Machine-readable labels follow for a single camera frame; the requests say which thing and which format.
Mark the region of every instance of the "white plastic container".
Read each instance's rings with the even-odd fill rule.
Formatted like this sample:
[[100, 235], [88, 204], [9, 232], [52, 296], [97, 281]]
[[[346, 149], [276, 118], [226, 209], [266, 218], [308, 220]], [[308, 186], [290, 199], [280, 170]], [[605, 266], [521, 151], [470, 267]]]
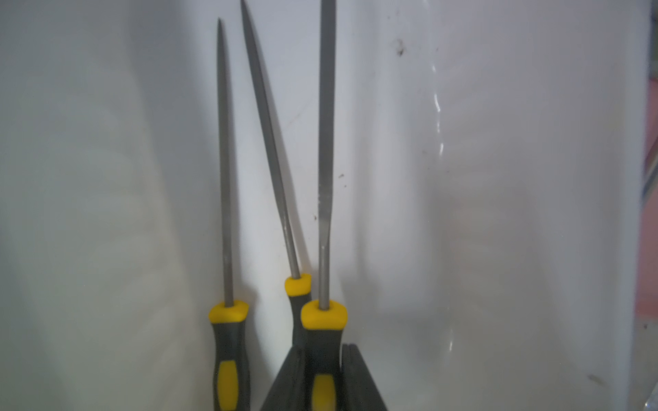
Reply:
[[[314, 274], [319, 2], [249, 6]], [[339, 1], [331, 294], [390, 410], [625, 408], [648, 16]], [[239, 3], [62, 0], [0, 6], [0, 409], [211, 409], [218, 17], [262, 402], [289, 273]]]

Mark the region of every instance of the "black rubber grip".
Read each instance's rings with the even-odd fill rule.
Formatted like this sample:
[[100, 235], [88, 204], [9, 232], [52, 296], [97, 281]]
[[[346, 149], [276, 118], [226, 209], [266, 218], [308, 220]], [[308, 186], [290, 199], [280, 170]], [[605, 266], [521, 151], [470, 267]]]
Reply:
[[295, 346], [288, 351], [261, 411], [306, 411], [305, 355]]
[[318, 374], [331, 374], [334, 376], [334, 387], [336, 389], [336, 410], [340, 410], [342, 376], [340, 370], [340, 340], [343, 330], [314, 329], [306, 330], [306, 399], [307, 406], [311, 409], [311, 398], [313, 395], [313, 381]]
[[292, 308], [292, 345], [301, 349], [306, 347], [306, 329], [301, 325], [301, 308], [311, 300], [311, 293], [288, 297]]
[[228, 411], [220, 407], [217, 393], [219, 367], [222, 361], [235, 361], [238, 372], [238, 403], [235, 411], [249, 411], [251, 385], [249, 361], [245, 346], [245, 321], [213, 324], [215, 333], [215, 370], [213, 372], [213, 405], [215, 411]]
[[386, 405], [356, 344], [343, 344], [345, 411], [386, 411]]

